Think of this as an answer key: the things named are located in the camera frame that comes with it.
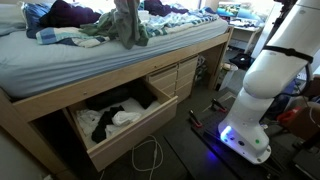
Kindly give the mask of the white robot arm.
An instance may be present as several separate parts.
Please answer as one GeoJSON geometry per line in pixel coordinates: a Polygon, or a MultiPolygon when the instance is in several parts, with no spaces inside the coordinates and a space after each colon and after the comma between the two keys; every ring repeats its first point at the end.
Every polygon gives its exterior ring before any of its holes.
{"type": "Polygon", "coordinates": [[[271,155],[260,120],[297,74],[310,69],[320,48],[319,19],[320,0],[297,0],[247,70],[235,102],[218,125],[220,140],[252,164],[271,155]]]}

